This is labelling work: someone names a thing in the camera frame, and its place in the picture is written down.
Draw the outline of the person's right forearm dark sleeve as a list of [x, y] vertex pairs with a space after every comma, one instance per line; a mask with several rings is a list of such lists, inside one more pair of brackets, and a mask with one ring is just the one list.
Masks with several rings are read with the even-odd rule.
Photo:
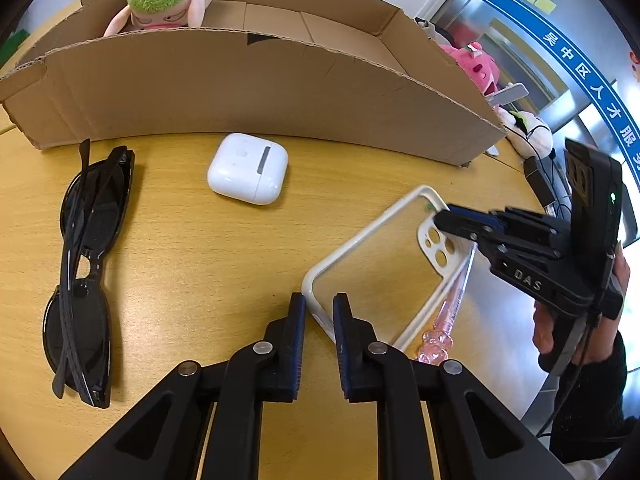
[[622, 447], [637, 419], [623, 412], [626, 349], [622, 335], [602, 362], [567, 365], [560, 377], [549, 448], [563, 464], [598, 460]]

